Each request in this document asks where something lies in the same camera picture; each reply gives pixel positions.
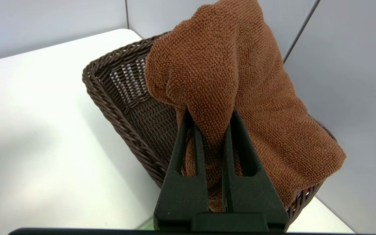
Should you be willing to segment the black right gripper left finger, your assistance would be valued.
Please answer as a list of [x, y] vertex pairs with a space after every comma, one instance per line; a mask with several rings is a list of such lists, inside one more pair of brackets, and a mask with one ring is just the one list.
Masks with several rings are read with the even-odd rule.
[[[195, 175], [181, 169], [192, 132]], [[161, 193], [153, 214], [155, 230], [192, 230], [193, 220], [209, 212], [203, 135], [188, 110], [184, 112]]]

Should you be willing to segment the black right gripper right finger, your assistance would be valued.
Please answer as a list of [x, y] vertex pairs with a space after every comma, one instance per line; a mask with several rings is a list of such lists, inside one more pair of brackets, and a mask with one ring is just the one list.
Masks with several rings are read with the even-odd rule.
[[223, 142], [222, 215], [225, 230], [285, 230], [288, 214], [234, 110]]

